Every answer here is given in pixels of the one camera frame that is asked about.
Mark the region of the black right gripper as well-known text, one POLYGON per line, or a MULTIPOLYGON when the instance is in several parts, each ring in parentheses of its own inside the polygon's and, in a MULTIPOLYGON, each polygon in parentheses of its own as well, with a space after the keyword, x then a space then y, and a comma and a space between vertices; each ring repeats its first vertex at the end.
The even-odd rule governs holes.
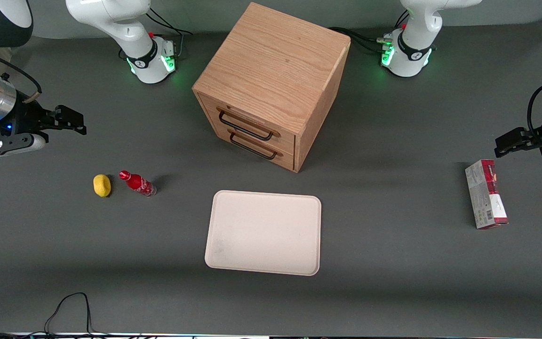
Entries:
POLYGON ((43 109, 36 101, 23 103, 22 100, 17 100, 13 109, 3 119, 5 137, 20 133, 39 133, 46 129, 68 129, 80 135, 87 134, 83 114, 65 105, 56 106, 53 112, 43 109))

